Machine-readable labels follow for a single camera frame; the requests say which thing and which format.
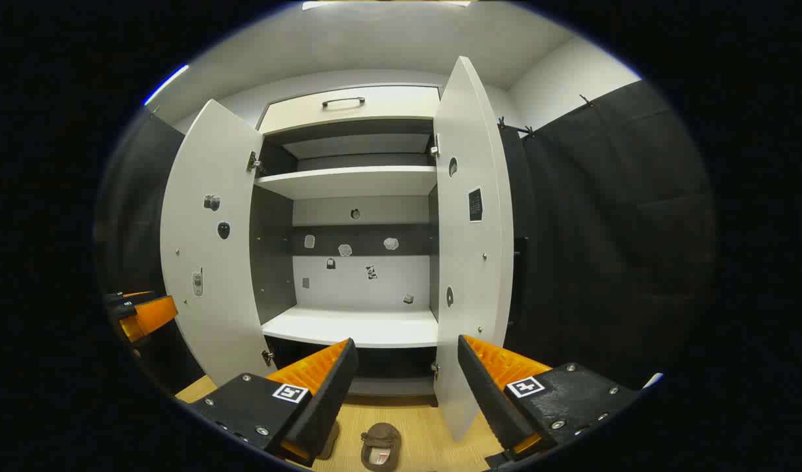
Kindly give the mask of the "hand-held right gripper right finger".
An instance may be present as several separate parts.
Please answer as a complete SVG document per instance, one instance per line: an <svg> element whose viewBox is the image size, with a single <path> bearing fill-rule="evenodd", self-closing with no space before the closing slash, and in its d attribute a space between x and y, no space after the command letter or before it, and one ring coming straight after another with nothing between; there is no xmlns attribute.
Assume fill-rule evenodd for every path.
<svg viewBox="0 0 802 472"><path fill-rule="evenodd" d="M578 363L557 367L469 335L458 364L503 451L496 465L527 464L598 432L641 397Z"/></svg>

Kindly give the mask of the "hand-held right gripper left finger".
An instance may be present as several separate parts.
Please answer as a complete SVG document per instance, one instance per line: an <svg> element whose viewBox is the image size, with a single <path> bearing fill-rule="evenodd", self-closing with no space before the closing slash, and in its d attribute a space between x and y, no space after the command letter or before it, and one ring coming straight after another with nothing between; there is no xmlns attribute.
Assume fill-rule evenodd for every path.
<svg viewBox="0 0 802 472"><path fill-rule="evenodd" d="M241 373L188 408L249 448L312 466L325 448L358 367L351 338L267 376Z"/></svg>

